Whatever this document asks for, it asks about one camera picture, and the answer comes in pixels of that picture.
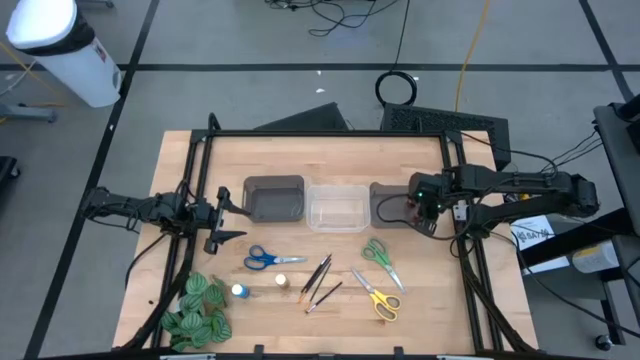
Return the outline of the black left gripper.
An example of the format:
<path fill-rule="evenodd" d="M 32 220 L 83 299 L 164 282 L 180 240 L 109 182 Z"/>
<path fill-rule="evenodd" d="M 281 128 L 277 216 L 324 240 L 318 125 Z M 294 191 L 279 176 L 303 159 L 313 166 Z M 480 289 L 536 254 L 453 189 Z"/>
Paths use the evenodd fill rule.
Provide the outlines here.
<path fill-rule="evenodd" d="M 251 215 L 249 211 L 236 206 L 231 201 L 230 191 L 224 186 L 218 189 L 217 199 L 217 207 L 210 204 L 204 197 L 198 197 L 195 202 L 196 228 L 210 231 L 210 235 L 204 245 L 204 251 L 210 255 L 216 255 L 218 247 L 226 241 L 246 235 L 244 231 L 223 231 L 220 229 L 223 223 L 222 213 L 224 210 L 246 217 Z"/>

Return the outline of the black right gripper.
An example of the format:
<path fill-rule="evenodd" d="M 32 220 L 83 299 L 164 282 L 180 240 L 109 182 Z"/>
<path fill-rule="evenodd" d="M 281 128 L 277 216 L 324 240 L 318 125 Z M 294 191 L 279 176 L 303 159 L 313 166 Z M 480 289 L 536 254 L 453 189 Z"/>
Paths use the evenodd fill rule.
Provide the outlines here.
<path fill-rule="evenodd" d="M 409 179 L 408 202 L 413 208 L 412 222 L 425 236 L 433 236 L 437 229 L 440 207 L 450 188 L 450 179 L 444 174 L 416 172 Z"/>

